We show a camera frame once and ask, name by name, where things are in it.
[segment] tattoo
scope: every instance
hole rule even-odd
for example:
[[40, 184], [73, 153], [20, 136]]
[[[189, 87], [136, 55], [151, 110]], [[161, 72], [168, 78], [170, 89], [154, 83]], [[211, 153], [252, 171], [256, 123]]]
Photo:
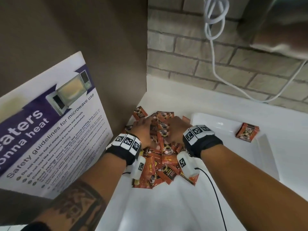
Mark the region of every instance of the tattoo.
[[77, 180], [52, 201], [50, 208], [71, 221], [70, 231], [90, 231], [98, 225], [106, 203], [90, 185]]

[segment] white cable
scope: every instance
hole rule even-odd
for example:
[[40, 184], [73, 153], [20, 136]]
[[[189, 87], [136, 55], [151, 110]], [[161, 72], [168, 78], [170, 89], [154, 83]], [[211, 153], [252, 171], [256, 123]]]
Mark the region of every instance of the white cable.
[[[205, 26], [204, 26], [204, 33], [206, 38], [210, 41], [210, 46], [211, 46], [211, 52], [212, 52], [212, 67], [213, 67], [213, 74], [216, 78], [218, 78], [220, 81], [222, 81], [223, 83], [235, 88], [236, 90], [240, 91], [241, 93], [243, 93], [245, 96], [247, 96], [249, 99], [256, 101], [256, 102], [260, 102], [260, 103], [266, 103], [266, 102], [270, 102], [275, 100], [277, 97], [279, 97], [284, 90], [287, 88], [287, 86], [293, 81], [293, 79], [297, 76], [297, 74], [299, 73], [299, 71], [302, 69], [302, 67], [305, 65], [306, 60], [303, 61], [301, 63], [301, 65], [298, 67], [298, 69], [294, 72], [293, 76], [289, 79], [289, 81], [283, 86], [283, 88], [280, 90], [280, 92], [272, 97], [271, 99], [268, 100], [256, 100], [254, 98], [252, 98], [250, 95], [248, 95], [246, 92], [244, 92], [242, 89], [238, 88], [237, 86], [225, 81], [224, 79], [222, 79], [221, 77], [219, 77], [216, 74], [215, 71], [215, 52], [214, 52], [214, 45], [213, 45], [213, 40], [217, 39], [222, 31], [224, 30], [225, 27], [225, 16], [229, 10], [229, 1], [228, 0], [213, 0], [213, 3], [211, 4], [212, 0], [204, 0], [204, 21], [205, 21]], [[217, 18], [211, 19], [211, 15], [213, 13], [214, 7], [216, 5], [216, 3], [218, 3], [218, 7], [220, 10], [220, 15]], [[218, 23], [219, 21], [221, 21], [221, 27], [219, 32], [215, 35], [212, 36], [211, 34], [211, 29], [210, 29], [210, 25], [214, 24], [214, 23]]]

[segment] sign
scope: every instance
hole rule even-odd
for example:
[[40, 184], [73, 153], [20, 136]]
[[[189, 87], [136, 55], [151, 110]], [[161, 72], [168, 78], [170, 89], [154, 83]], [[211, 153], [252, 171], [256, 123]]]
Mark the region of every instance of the sign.
[[78, 52], [0, 98], [0, 188], [53, 199], [112, 131]]

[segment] forearm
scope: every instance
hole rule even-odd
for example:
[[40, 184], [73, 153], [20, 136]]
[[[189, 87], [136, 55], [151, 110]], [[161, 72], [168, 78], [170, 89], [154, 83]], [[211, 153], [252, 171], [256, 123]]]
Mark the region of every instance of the forearm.
[[247, 230], [307, 230], [308, 202], [223, 145], [201, 158]]
[[95, 230], [125, 167], [125, 160], [106, 153], [35, 221], [51, 230]]

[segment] brown wall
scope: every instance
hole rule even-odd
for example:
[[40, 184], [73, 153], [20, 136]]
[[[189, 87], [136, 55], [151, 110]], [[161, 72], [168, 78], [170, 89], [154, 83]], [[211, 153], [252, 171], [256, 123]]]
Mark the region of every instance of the brown wall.
[[[81, 51], [117, 135], [146, 91], [147, 0], [1, 0], [0, 31], [0, 96]], [[49, 202], [0, 196], [0, 224]]]

